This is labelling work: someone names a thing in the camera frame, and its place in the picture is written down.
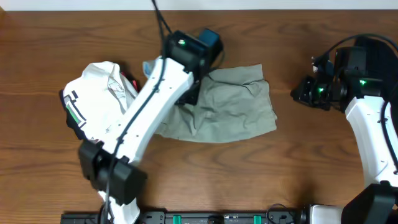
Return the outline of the grey-green shorts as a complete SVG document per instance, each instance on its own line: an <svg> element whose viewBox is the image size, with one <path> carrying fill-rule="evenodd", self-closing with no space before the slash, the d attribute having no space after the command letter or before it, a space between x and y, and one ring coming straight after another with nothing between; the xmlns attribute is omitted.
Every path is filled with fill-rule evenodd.
<svg viewBox="0 0 398 224"><path fill-rule="evenodd" d="M218 69L203 78L195 105L175 105L156 134L190 142L226 143L277 129L262 65Z"/></svg>

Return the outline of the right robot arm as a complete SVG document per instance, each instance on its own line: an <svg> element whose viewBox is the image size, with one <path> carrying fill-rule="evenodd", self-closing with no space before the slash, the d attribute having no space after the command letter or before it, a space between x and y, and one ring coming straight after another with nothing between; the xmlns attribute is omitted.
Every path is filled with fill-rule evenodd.
<svg viewBox="0 0 398 224"><path fill-rule="evenodd" d="M294 101L332 106L351 126L364 174L364 190L344 207L312 205L299 223L397 222L397 56L389 46L342 47L334 61L313 58L314 76L292 90Z"/></svg>

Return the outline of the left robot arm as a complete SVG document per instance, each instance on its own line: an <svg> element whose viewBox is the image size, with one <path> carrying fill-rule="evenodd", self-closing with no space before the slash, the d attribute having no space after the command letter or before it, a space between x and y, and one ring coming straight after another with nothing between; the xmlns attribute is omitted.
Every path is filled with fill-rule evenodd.
<svg viewBox="0 0 398 224"><path fill-rule="evenodd" d="M104 200L98 223L135 223L136 198L147 174L138 168L149 140L176 102L186 101L223 51L220 35L180 30L167 36L151 75L116 128L98 143L84 140L78 155L84 178Z"/></svg>

